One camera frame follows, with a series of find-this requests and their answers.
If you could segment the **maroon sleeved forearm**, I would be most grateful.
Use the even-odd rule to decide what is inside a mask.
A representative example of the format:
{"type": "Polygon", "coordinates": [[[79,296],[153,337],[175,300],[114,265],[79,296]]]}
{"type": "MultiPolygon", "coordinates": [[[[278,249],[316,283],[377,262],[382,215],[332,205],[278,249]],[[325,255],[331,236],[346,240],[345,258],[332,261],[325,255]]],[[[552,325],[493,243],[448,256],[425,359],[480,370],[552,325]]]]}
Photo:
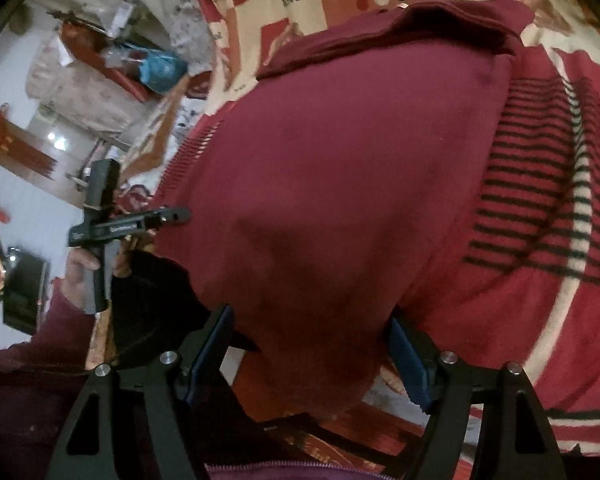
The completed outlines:
{"type": "Polygon", "coordinates": [[[94,315],[74,306],[56,286],[40,329],[28,342],[0,350],[0,373],[83,370],[94,323],[94,315]]]}

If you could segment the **person's left hand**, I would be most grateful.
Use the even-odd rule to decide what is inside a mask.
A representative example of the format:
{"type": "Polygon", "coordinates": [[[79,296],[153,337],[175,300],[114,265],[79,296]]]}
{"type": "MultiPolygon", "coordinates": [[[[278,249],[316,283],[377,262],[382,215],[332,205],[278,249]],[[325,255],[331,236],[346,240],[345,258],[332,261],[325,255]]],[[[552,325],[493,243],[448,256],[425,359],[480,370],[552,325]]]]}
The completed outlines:
{"type": "MultiPolygon", "coordinates": [[[[118,246],[111,263],[111,275],[119,280],[129,278],[133,273],[132,255],[150,247],[154,241],[154,231],[139,236],[127,236],[118,246]]],[[[102,267],[99,258],[85,248],[72,248],[68,253],[65,276],[60,280],[59,289],[73,307],[84,313],[93,313],[95,293],[94,277],[102,267]]]]}

